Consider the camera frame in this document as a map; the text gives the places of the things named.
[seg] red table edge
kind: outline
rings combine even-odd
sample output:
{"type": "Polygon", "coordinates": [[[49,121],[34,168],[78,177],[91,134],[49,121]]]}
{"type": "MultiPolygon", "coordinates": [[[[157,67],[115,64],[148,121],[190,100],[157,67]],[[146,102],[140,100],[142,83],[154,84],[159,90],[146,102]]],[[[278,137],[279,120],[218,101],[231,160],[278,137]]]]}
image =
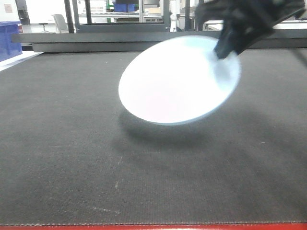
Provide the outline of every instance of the red table edge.
{"type": "Polygon", "coordinates": [[[307,223],[208,225],[33,225],[0,226],[0,230],[307,230],[307,223]]]}

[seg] wall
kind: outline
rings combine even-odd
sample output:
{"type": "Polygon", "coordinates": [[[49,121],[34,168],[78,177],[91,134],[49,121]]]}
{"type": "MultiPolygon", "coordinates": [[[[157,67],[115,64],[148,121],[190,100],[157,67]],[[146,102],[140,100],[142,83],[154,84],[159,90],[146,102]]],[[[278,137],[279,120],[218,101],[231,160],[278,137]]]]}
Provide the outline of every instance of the wall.
{"type": "Polygon", "coordinates": [[[26,0],[26,4],[31,24],[54,23],[54,13],[62,14],[66,21],[64,0],[26,0]]]}
{"type": "Polygon", "coordinates": [[[19,21],[15,0],[0,0],[0,22],[19,21]],[[12,13],[6,13],[4,4],[12,6],[12,13]]]}

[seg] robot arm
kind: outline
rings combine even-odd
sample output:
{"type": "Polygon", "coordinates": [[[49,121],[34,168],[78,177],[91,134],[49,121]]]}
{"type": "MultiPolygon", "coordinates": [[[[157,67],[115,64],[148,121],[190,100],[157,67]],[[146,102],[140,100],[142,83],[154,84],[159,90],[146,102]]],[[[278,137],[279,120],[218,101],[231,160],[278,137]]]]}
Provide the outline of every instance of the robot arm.
{"type": "Polygon", "coordinates": [[[197,22],[223,19],[215,47],[219,59],[235,51],[242,53],[252,44],[274,33],[273,26],[305,12],[304,0],[212,0],[196,9],[197,22]]]}

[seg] gray textured mat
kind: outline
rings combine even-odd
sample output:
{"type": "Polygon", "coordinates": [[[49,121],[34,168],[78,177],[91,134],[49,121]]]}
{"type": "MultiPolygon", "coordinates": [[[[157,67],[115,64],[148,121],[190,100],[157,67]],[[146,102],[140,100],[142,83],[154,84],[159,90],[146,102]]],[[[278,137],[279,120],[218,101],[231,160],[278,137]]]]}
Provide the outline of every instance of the gray textured mat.
{"type": "Polygon", "coordinates": [[[40,55],[0,72],[2,225],[307,221],[307,72],[291,53],[244,52],[232,97],[171,127],[119,101],[136,55],[40,55]]]}

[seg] white bowl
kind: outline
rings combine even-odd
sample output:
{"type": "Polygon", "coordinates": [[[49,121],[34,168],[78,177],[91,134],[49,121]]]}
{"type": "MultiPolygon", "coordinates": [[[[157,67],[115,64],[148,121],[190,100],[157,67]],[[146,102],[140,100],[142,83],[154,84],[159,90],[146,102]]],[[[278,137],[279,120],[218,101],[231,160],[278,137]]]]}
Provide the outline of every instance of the white bowl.
{"type": "Polygon", "coordinates": [[[217,39],[189,35],[160,42],[139,54],[125,69],[118,87],[133,115],[160,125],[203,118],[236,88],[241,73],[235,52],[218,60],[217,39]]]}

